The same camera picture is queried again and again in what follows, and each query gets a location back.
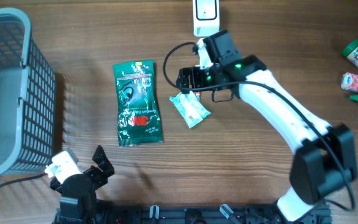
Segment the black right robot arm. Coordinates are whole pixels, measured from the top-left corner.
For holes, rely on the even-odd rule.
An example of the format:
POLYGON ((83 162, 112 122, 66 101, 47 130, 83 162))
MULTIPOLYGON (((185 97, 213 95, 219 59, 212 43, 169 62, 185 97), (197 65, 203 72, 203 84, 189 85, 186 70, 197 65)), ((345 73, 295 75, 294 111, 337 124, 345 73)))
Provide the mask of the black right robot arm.
POLYGON ((227 205, 221 213, 233 223, 322 223, 329 219, 329 195, 346 189, 358 177, 352 131, 332 126, 291 96, 255 55, 244 57, 230 33, 221 30, 191 44, 200 62, 182 68, 175 88, 190 91, 229 90, 256 109, 284 138, 293 154, 290 188, 275 203, 246 207, 237 218, 227 205))

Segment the pale teal packet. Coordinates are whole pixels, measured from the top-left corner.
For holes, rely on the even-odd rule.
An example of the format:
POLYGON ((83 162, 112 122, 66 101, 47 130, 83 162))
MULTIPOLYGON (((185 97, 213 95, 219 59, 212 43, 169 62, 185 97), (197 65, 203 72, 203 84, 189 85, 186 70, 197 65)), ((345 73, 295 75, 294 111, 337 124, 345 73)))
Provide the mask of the pale teal packet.
POLYGON ((187 94, 179 93, 171 96, 170 101, 174 104, 178 112, 184 118, 189 128, 196 126, 211 113, 197 100, 195 92, 187 94))

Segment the small red white packet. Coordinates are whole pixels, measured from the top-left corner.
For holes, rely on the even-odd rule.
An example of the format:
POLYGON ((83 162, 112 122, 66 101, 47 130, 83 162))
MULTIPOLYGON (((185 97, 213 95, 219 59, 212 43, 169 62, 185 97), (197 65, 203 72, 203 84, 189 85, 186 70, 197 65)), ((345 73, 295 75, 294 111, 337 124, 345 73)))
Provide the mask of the small red white packet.
POLYGON ((345 73, 342 76, 341 88, 347 91, 358 92, 358 75, 354 73, 345 73))

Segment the red stick packet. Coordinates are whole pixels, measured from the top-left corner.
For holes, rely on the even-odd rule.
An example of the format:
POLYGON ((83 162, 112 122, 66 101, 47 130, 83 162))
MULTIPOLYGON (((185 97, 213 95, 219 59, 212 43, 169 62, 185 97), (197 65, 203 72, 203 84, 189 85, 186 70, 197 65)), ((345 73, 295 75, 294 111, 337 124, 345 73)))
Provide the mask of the red stick packet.
POLYGON ((200 101, 200 92, 198 92, 198 91, 195 92, 195 96, 196 96, 197 100, 200 101))

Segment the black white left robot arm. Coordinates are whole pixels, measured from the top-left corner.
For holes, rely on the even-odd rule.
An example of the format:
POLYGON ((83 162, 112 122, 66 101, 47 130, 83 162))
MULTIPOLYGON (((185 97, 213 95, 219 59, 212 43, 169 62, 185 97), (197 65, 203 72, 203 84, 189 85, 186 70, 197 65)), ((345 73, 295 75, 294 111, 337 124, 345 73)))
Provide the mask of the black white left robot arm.
POLYGON ((97 146, 92 160, 97 166, 81 171, 78 158, 71 149, 65 149, 52 157, 45 168, 51 178, 50 188, 61 194, 60 208, 54 223, 107 223, 111 204, 98 200, 96 191, 108 183, 114 175, 102 146, 97 146))

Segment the green 3M product pouch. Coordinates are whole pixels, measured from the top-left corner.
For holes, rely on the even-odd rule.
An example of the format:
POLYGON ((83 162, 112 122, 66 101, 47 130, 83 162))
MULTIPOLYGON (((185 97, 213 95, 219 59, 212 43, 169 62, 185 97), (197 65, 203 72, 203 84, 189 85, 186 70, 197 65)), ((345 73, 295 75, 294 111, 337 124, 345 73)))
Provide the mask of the green 3M product pouch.
POLYGON ((155 97, 153 60, 112 66, 117 94, 117 136, 121 147, 163 141, 155 97))

